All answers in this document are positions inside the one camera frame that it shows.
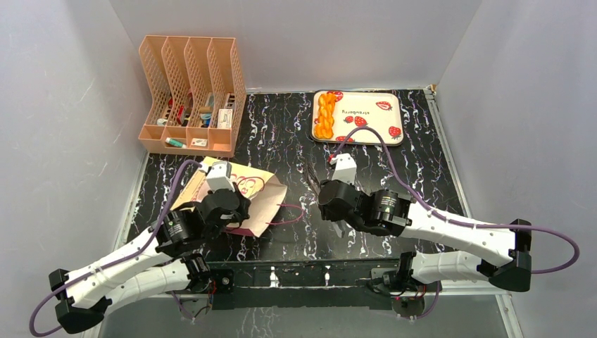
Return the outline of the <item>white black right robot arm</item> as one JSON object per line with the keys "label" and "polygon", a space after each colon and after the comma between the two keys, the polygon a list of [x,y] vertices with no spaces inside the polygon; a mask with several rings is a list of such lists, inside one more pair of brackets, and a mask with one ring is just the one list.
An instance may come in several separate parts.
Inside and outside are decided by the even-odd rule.
{"label": "white black right robot arm", "polygon": [[366,194],[340,180],[321,183],[318,207],[323,220],[345,223],[359,232],[423,239],[451,248],[402,254],[387,285],[413,292],[443,280],[481,280],[511,292],[530,289],[532,236],[517,225],[486,229],[473,219],[426,209],[409,194],[387,189]]}

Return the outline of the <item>pink paper gift bag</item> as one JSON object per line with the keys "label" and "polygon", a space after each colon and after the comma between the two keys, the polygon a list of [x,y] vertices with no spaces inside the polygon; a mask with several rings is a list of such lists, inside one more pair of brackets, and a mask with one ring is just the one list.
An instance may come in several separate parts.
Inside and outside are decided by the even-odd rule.
{"label": "pink paper gift bag", "polygon": [[[229,175],[228,182],[235,184],[242,196],[250,202],[249,219],[243,223],[233,222],[224,231],[241,236],[260,237],[271,225],[286,225],[300,221],[304,216],[304,209],[295,204],[288,204],[284,200],[288,187],[282,184],[274,173],[241,165],[228,163],[225,172]],[[221,187],[223,179],[208,179],[208,174],[202,169],[196,170],[179,196],[171,206],[172,210],[185,203],[201,202],[209,191]]]}

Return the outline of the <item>silver metal tongs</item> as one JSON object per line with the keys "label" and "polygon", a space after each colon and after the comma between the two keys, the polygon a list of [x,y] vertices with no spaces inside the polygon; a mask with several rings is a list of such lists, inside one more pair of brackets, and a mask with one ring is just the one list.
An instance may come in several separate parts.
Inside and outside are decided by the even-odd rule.
{"label": "silver metal tongs", "polygon": [[[312,192],[315,194],[315,200],[318,201],[319,193],[320,193],[320,181],[316,175],[315,167],[313,164],[304,160],[303,164],[303,176],[306,180],[307,185],[310,187]],[[347,226],[344,221],[330,221],[334,232],[337,234],[339,238],[344,238],[346,235]]]}

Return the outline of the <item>strawberry print metal tray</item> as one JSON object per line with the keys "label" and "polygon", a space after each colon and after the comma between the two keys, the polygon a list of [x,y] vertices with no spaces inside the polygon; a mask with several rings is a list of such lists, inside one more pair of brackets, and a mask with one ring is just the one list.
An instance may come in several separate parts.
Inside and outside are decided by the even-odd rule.
{"label": "strawberry print metal tray", "polygon": [[[337,98],[334,109],[333,137],[329,140],[314,136],[314,122],[318,111],[318,98],[325,92],[334,93]],[[357,127],[370,127],[384,140],[387,146],[398,146],[403,142],[403,121],[400,101],[395,94],[377,92],[318,91],[313,98],[311,137],[318,142],[354,144],[377,144],[381,142],[370,132],[348,134]]]}

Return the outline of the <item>orange braided fake bread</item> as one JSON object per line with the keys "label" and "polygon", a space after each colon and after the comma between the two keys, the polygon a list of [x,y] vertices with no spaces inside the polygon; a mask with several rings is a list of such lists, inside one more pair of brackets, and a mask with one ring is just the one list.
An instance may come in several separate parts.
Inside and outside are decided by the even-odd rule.
{"label": "orange braided fake bread", "polygon": [[318,98],[318,111],[314,122],[314,136],[317,139],[329,140],[333,137],[334,109],[337,96],[325,92]]}

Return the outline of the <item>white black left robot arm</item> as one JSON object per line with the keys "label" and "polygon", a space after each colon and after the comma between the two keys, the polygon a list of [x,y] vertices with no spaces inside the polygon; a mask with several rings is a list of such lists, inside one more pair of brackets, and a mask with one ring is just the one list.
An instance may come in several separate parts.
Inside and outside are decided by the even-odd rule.
{"label": "white black left robot arm", "polygon": [[201,293],[212,281],[197,249],[231,223],[250,218],[250,199],[218,189],[200,201],[180,204],[129,244],[78,270],[49,275],[58,303],[57,321],[69,334],[98,325],[109,313],[156,294]]}

